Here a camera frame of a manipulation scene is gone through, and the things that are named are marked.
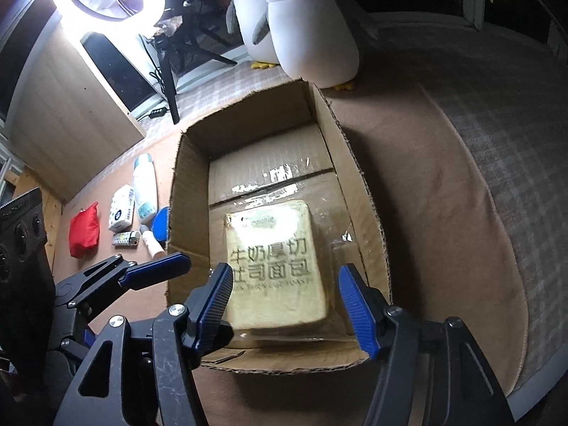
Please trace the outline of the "red fabric pouch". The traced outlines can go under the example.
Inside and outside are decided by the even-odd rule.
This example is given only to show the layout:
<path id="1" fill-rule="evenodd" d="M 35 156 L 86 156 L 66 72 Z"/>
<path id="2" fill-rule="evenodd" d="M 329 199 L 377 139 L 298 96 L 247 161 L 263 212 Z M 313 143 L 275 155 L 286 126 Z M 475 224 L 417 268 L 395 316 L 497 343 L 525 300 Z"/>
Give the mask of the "red fabric pouch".
<path id="1" fill-rule="evenodd" d="M 85 210 L 80 211 L 70 220 L 69 254 L 72 258 L 81 259 L 89 251 L 95 249 L 99 242 L 100 222 L 98 203 L 93 202 Z"/>

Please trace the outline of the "small silver tube package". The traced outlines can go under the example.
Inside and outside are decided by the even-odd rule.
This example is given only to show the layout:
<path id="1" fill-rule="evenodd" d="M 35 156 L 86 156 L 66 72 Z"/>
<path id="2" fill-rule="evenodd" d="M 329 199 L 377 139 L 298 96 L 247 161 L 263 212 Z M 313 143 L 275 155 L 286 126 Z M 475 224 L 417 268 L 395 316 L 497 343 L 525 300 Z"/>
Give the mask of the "small silver tube package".
<path id="1" fill-rule="evenodd" d="M 127 231 L 115 233 L 112 238 L 112 246 L 114 247 L 137 247 L 141 238 L 139 231 Z"/>

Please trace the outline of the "small pink bottle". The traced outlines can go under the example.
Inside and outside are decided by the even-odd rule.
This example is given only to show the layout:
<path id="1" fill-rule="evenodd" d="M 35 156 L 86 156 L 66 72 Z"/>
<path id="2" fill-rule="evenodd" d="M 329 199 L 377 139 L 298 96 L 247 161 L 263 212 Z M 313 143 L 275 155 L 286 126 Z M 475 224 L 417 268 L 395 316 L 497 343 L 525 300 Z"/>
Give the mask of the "small pink bottle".
<path id="1" fill-rule="evenodd" d="M 159 259 L 165 256 L 165 250 L 162 245 L 156 240 L 153 232 L 145 225 L 140 226 L 141 239 L 149 252 L 152 260 Z"/>

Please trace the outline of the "white patterned tissue pack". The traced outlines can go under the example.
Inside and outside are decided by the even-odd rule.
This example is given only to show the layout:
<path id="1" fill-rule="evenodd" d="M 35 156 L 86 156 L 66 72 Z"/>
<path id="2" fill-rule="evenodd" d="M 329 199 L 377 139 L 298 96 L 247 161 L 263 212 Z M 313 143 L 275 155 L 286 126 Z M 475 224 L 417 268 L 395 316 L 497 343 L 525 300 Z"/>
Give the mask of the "white patterned tissue pack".
<path id="1" fill-rule="evenodd" d="M 108 229 L 119 233 L 133 224 L 135 210 L 135 192 L 130 185 L 120 187 L 113 195 L 110 205 Z"/>

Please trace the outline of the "blue round cream jar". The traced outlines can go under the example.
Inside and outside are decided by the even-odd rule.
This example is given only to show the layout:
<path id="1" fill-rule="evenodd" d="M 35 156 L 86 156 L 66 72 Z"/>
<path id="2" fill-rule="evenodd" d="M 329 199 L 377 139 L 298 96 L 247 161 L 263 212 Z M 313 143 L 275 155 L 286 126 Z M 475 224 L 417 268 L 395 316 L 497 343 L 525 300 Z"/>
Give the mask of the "blue round cream jar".
<path id="1" fill-rule="evenodd" d="M 165 243 L 169 239 L 169 207 L 158 211 L 153 218 L 151 230 L 158 242 Z"/>

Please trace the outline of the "white blue lotion bottle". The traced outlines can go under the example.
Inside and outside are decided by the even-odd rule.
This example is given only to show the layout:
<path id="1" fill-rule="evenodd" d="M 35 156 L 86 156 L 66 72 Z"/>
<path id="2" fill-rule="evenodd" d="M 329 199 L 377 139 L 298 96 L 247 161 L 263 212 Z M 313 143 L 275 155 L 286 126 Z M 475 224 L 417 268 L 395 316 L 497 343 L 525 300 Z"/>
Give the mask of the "white blue lotion bottle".
<path id="1" fill-rule="evenodd" d="M 156 172 L 149 153 L 142 153 L 134 160 L 133 189 L 139 221 L 148 224 L 158 212 Z"/>

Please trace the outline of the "packaged toast bread loaf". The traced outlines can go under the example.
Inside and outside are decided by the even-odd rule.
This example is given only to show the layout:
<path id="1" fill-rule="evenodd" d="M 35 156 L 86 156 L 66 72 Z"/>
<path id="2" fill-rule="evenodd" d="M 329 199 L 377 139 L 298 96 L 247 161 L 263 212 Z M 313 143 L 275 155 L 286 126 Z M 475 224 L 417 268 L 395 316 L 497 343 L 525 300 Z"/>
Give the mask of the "packaged toast bread loaf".
<path id="1" fill-rule="evenodd" d="M 225 315 L 236 330 L 276 330 L 328 315 L 311 213 L 292 200 L 226 214 L 233 291 Z"/>

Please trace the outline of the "pine wood headboard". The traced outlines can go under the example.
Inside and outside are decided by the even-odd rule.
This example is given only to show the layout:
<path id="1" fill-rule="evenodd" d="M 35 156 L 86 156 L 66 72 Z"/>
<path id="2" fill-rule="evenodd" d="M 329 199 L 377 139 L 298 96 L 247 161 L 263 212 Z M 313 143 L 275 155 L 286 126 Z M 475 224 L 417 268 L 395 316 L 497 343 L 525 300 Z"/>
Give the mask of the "pine wood headboard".
<path id="1" fill-rule="evenodd" d="M 24 171 L 19 176 L 12 198 L 16 198 L 36 187 L 42 192 L 42 213 L 47 235 L 47 243 L 45 245 L 46 257 L 49 266 L 53 267 L 64 202 L 62 202 L 61 197 L 28 166 L 25 167 Z"/>

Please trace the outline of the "light wood cabinet panel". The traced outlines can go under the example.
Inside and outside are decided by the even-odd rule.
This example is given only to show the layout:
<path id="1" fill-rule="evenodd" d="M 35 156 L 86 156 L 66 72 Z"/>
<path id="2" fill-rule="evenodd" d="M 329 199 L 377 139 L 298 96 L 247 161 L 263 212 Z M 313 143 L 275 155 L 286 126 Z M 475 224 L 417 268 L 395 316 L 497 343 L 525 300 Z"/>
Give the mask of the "light wood cabinet panel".
<path id="1" fill-rule="evenodd" d="M 6 125 L 12 152 L 65 201 L 145 137 L 57 16 L 23 66 Z"/>

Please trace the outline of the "black power strip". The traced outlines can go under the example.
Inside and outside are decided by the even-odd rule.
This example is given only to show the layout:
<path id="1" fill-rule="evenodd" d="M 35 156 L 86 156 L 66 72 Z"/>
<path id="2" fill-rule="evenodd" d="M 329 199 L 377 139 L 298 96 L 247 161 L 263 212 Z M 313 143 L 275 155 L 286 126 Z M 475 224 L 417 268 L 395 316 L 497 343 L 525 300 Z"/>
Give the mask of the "black power strip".
<path id="1" fill-rule="evenodd" d="M 168 111 L 169 111 L 169 109 L 168 109 L 167 107 L 154 109 L 154 110 L 152 110 L 152 111 L 148 114 L 148 117 L 151 118 L 151 119 L 153 119 L 153 118 L 161 118 L 161 117 L 164 116 Z"/>

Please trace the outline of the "brown cardboard box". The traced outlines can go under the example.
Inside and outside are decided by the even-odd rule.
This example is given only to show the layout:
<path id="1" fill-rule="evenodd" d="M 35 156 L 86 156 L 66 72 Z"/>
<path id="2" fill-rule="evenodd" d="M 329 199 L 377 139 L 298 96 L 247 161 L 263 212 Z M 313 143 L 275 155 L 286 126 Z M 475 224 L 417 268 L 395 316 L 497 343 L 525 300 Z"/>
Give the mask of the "brown cardboard box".
<path id="1" fill-rule="evenodd" d="M 192 260 L 169 281 L 184 300 L 215 266 L 232 267 L 224 316 L 234 335 L 208 368 L 255 374 L 361 365 L 339 293 L 353 264 L 391 291 L 386 240 L 346 128 L 363 88 L 285 83 L 222 106 L 179 136 L 169 198 L 168 248 Z"/>

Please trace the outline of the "large penguin plush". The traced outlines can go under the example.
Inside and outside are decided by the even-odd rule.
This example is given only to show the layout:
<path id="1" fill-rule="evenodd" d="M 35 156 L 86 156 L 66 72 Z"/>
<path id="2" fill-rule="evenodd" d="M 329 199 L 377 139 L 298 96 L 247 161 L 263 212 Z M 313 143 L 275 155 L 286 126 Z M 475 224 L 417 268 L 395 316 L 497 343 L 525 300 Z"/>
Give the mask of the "large penguin plush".
<path id="1" fill-rule="evenodd" d="M 225 14 L 227 32 L 240 32 L 246 52 L 253 60 L 253 68 L 278 64 L 268 26 L 265 26 L 265 32 L 257 29 L 259 24 L 267 21 L 267 9 L 266 0 L 231 0 Z"/>

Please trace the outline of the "small penguin plush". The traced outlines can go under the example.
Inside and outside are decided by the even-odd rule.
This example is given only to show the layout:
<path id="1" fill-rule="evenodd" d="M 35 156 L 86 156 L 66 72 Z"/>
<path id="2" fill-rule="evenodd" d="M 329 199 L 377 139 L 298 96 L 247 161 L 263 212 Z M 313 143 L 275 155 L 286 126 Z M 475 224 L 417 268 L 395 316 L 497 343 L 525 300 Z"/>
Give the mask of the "small penguin plush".
<path id="1" fill-rule="evenodd" d="M 355 89 L 361 54 L 336 0 L 266 0 L 252 42 L 272 38 L 277 61 L 292 79 L 317 88 Z"/>

